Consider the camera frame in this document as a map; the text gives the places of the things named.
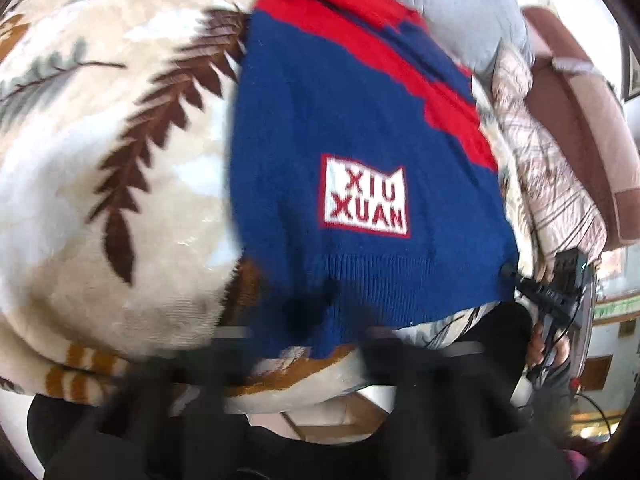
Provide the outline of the red and blue knit sweater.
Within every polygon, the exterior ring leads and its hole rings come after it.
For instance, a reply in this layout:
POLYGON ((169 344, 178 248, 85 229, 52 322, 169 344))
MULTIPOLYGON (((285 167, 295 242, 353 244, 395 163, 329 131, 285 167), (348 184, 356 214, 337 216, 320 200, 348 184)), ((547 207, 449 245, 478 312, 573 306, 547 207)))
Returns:
POLYGON ((518 262, 472 79, 396 0, 257 0, 232 218, 262 276, 258 351, 316 358, 508 301, 518 262))

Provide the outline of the pink patterned pillow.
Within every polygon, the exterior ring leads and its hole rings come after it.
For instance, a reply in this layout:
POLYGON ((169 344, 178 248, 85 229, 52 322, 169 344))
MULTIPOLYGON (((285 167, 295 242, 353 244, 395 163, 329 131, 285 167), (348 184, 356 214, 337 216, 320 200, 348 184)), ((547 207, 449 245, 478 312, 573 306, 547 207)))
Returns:
POLYGON ((606 226, 559 144, 528 110, 525 98, 532 88, 533 75, 520 51, 500 44, 491 81, 495 115, 514 155, 542 270, 552 278, 561 252, 577 248, 589 263, 597 260, 605 246, 606 226))

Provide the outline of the cream leaf-print fleece blanket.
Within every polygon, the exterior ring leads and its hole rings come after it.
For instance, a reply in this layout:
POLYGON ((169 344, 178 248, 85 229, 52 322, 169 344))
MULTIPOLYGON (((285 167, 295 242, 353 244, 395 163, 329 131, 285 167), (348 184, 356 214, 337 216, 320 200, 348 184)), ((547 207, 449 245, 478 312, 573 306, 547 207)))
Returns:
MULTIPOLYGON (((1 25, 1 385, 96 405, 245 324, 231 135, 257 0, 18 0, 1 25)), ((353 344, 258 351, 244 413, 363 386, 353 344)))

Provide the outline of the grey quilted bedspread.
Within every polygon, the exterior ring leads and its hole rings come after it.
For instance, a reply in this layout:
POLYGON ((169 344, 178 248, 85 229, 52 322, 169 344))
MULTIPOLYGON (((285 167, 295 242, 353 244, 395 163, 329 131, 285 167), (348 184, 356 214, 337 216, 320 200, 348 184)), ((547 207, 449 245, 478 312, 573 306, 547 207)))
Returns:
POLYGON ((532 64, 524 15, 516 0, 397 0, 416 10, 434 40, 453 58, 480 76, 494 70, 503 42, 532 64))

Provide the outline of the picture frame on wall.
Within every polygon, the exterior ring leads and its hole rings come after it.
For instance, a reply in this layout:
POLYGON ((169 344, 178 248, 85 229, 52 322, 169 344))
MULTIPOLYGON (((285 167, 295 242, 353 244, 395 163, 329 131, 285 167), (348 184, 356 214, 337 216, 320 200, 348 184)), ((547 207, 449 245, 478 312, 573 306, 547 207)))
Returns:
POLYGON ((623 63, 622 99, 627 102, 640 93, 640 67, 634 49, 624 34, 620 34, 620 47, 623 63))

